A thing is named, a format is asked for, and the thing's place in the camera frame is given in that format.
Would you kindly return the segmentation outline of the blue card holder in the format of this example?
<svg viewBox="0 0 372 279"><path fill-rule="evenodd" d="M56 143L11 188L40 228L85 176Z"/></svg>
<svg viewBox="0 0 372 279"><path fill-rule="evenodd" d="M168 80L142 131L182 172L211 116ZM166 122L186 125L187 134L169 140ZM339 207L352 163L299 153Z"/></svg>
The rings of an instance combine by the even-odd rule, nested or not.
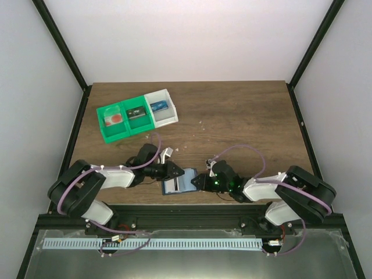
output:
<svg viewBox="0 0 372 279"><path fill-rule="evenodd" d="M193 168L184 169L182 176L172 178L162 182L163 195L183 194L187 192L196 192L198 189L191 182L197 175L197 170Z"/></svg>

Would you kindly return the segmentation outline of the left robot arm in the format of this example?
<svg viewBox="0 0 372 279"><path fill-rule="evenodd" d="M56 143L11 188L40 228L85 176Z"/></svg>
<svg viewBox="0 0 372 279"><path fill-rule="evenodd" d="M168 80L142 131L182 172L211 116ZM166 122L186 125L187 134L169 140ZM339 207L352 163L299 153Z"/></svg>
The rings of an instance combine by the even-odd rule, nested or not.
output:
<svg viewBox="0 0 372 279"><path fill-rule="evenodd" d="M119 215L107 203L96 198L99 191L109 188L132 188L146 177L168 182L185 171L169 160L173 150L144 144L136 156L119 166L98 166L84 160L72 164L48 190L48 198L57 212L70 218L83 218L108 233L121 234Z"/></svg>

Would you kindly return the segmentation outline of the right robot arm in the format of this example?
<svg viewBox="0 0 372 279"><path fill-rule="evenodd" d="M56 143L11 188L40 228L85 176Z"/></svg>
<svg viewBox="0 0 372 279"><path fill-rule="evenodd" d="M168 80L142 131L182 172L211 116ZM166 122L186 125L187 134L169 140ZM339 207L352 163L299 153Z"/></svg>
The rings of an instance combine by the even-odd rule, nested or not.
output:
<svg viewBox="0 0 372 279"><path fill-rule="evenodd" d="M268 200L264 215L257 218L257 226L267 233L296 220L321 224L332 213L337 195L332 186L299 166L275 176L246 178L224 160L197 175L191 184L201 191L227 193L239 203Z"/></svg>

